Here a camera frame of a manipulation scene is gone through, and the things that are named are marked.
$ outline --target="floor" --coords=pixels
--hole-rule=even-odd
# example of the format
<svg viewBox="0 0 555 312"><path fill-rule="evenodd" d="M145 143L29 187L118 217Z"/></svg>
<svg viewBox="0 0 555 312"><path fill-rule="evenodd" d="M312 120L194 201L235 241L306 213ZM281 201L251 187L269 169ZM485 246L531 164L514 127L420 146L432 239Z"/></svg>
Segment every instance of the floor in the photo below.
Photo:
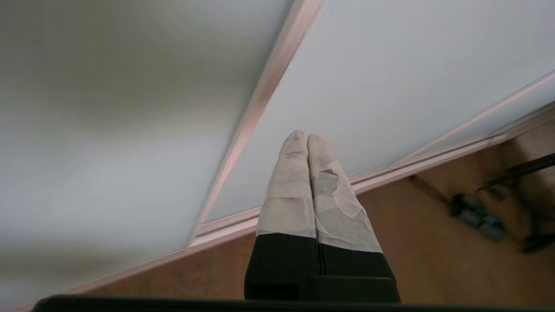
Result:
<svg viewBox="0 0 555 312"><path fill-rule="evenodd" d="M474 194L508 166L509 144L432 168L420 176L448 196ZM512 239L490 241L451 219L446 208L406 179L359 196L395 273L403 303L555 306L555 246L519 252L527 214L508 198L480 198L511 229ZM90 295L242 299L254 235L160 266Z"/></svg>

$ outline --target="wooden floor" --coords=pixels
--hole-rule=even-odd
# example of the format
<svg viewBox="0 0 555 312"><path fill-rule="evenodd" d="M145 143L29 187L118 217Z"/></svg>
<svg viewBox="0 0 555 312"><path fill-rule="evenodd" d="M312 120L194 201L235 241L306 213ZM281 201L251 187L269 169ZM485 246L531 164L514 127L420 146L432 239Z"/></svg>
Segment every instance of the wooden floor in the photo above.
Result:
<svg viewBox="0 0 555 312"><path fill-rule="evenodd" d="M448 196L474 194L506 166L494 147L430 169L420 176ZM516 239L527 214L509 198L481 199L503 216ZM451 219L446 208L400 180L359 196L404 303L555 306L555 247L535 255L512 240L490 241ZM242 299L254 235L247 235L149 272L91 291L90 295Z"/></svg>

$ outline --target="wall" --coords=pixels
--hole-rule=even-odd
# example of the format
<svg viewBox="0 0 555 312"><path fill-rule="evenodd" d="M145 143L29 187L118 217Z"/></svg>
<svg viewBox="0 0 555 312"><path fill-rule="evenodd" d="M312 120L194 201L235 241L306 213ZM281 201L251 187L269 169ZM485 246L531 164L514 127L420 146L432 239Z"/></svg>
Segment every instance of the wall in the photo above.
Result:
<svg viewBox="0 0 555 312"><path fill-rule="evenodd" d="M0 4L0 308L185 247L289 5Z"/></svg>
<svg viewBox="0 0 555 312"><path fill-rule="evenodd" d="M208 220L263 203L294 129L327 138L352 176L546 75L555 69L554 13L549 1L325 1ZM552 89L495 127L554 99Z"/></svg>

